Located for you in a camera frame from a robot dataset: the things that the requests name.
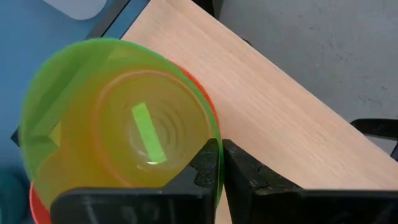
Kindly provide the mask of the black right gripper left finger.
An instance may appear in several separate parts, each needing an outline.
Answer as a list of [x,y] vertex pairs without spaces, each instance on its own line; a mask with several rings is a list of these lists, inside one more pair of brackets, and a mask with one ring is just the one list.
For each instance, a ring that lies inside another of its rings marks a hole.
[[209,139],[189,164],[160,188],[77,188],[50,206],[53,224],[214,224],[219,150]]

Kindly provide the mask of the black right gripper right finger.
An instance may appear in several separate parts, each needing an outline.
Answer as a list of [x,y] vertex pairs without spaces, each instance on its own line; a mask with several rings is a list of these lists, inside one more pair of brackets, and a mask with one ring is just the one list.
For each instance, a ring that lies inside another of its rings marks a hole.
[[233,223],[397,224],[395,190],[303,189],[231,140],[223,147]]

